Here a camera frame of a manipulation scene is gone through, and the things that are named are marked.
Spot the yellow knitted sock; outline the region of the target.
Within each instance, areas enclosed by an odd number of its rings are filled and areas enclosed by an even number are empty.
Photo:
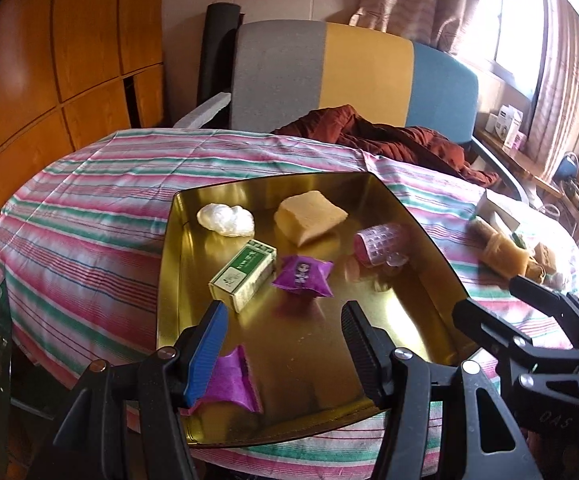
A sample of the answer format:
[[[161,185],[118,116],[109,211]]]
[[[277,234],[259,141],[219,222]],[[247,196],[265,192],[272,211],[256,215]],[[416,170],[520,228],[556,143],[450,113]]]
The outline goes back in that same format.
[[[525,277],[542,284],[549,276],[557,272],[555,253],[547,245],[536,244],[533,255],[529,257]]]

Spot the purple sachet near edge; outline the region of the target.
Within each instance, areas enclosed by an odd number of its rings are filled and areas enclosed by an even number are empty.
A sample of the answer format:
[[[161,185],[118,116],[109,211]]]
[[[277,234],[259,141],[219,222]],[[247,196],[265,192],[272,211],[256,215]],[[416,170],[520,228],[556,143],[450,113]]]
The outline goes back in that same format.
[[[203,404],[227,402],[250,413],[262,413],[262,401],[256,388],[245,347],[239,344],[229,354],[219,356],[204,396],[192,408],[181,408],[189,416]]]

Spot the large cracker snack packet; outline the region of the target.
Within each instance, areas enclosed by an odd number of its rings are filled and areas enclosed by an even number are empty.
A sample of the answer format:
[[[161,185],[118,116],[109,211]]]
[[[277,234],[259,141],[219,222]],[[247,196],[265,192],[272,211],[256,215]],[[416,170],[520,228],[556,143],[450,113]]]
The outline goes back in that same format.
[[[479,257],[482,263],[507,280],[525,275],[529,261],[526,249],[518,247],[510,237],[478,216],[468,223],[468,227],[486,242]]]

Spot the white cardboard box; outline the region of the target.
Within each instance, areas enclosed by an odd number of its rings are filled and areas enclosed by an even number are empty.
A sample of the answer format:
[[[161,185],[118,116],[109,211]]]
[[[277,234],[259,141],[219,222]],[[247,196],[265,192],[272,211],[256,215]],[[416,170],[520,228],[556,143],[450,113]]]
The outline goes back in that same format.
[[[486,190],[480,197],[475,214],[493,224],[493,218],[498,216],[506,227],[514,232],[521,226],[524,204],[509,196]]]

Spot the wooden side desk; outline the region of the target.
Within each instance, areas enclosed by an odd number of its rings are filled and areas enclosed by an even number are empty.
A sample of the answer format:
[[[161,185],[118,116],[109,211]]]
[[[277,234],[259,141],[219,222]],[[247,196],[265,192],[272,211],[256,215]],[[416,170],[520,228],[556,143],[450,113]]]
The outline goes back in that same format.
[[[523,153],[506,148],[493,134],[477,129],[475,136],[506,164],[513,176],[524,185],[528,195],[538,196],[544,209],[547,209],[547,205],[554,205],[559,210],[559,223],[565,226],[579,246],[579,192],[567,194],[562,182],[541,178],[534,162]],[[576,181],[579,188],[579,171]]]

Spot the gold metal tray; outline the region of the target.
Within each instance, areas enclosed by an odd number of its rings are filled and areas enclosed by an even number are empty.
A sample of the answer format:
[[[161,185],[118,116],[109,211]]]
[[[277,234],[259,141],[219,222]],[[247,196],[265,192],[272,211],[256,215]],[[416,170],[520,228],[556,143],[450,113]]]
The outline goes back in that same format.
[[[371,417],[340,325],[340,310],[355,300],[394,344],[422,359],[455,365],[475,344],[452,321],[466,290],[450,263],[404,204],[374,174],[289,174],[191,188],[172,200],[160,284],[156,342],[166,346],[196,324],[212,300],[209,282],[241,249],[242,240],[204,229],[198,211],[210,203],[239,205],[255,219],[255,236],[280,257],[295,245],[273,216],[282,200],[311,190],[347,212],[333,231],[306,245],[307,256],[333,263],[332,296],[303,299],[263,284],[242,311],[231,311],[222,349],[243,347],[262,404],[252,413],[232,403],[209,403],[183,419],[190,445],[230,448],[310,437]],[[411,237],[401,270],[366,269],[352,259],[355,233],[397,222]]]

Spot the green white small box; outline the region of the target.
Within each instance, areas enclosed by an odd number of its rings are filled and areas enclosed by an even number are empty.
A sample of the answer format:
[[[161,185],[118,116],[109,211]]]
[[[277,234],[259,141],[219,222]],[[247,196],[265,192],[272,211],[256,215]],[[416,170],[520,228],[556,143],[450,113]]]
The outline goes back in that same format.
[[[249,240],[209,282],[212,298],[239,313],[274,270],[276,248]]]

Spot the purple sachet packet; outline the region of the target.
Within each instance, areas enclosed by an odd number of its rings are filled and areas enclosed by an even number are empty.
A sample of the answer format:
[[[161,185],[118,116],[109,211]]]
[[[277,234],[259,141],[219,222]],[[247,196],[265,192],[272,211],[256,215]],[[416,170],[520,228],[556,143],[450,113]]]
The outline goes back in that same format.
[[[295,295],[332,297],[329,274],[333,268],[332,261],[302,255],[287,256],[283,258],[281,270],[272,285]]]

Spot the white cotton ball bag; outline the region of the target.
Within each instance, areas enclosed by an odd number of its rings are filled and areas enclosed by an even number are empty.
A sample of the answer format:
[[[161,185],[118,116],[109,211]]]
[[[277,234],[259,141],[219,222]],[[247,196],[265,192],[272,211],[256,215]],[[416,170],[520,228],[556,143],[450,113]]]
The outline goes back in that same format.
[[[196,214],[198,223],[208,231],[224,237],[247,237],[255,234],[253,214],[239,206],[211,203]]]

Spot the yellow sponge block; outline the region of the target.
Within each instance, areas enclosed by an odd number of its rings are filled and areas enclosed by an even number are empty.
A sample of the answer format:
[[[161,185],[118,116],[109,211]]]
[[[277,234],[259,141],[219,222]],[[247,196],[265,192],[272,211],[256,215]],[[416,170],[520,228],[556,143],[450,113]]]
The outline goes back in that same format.
[[[347,217],[344,209],[331,203],[320,191],[289,196],[274,213],[276,226],[298,247],[329,233]]]

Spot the white product boxes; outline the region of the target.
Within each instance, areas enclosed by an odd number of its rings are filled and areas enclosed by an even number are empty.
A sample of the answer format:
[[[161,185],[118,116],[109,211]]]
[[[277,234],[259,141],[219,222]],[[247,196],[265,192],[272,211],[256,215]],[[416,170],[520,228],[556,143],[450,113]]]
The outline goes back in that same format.
[[[524,114],[512,105],[502,105],[497,114],[489,114],[485,131],[503,143],[505,148],[519,150],[524,141],[521,122]]]

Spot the rust red jacket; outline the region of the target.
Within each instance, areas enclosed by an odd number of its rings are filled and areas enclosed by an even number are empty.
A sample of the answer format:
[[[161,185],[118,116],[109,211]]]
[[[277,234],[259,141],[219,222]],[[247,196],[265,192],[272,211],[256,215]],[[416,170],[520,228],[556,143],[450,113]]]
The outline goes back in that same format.
[[[419,126],[373,124],[350,105],[311,110],[273,133],[359,148],[396,162],[449,174],[482,188],[492,188],[500,181],[495,171],[474,168],[467,161],[464,148],[439,132]]]

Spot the wooden wardrobe panels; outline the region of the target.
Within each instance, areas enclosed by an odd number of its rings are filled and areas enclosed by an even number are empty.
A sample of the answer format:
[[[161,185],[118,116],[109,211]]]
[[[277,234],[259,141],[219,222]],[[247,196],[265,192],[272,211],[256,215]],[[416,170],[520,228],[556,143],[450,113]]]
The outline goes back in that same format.
[[[165,120],[162,0],[0,0],[0,208],[50,162]]]

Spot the black rolled mat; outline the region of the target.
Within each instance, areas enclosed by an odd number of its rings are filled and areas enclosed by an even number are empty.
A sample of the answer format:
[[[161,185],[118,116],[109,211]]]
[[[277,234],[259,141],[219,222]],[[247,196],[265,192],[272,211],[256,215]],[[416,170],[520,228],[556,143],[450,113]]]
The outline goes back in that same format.
[[[207,6],[196,104],[201,105],[216,94],[231,90],[236,34],[242,21],[238,4],[217,2]]]

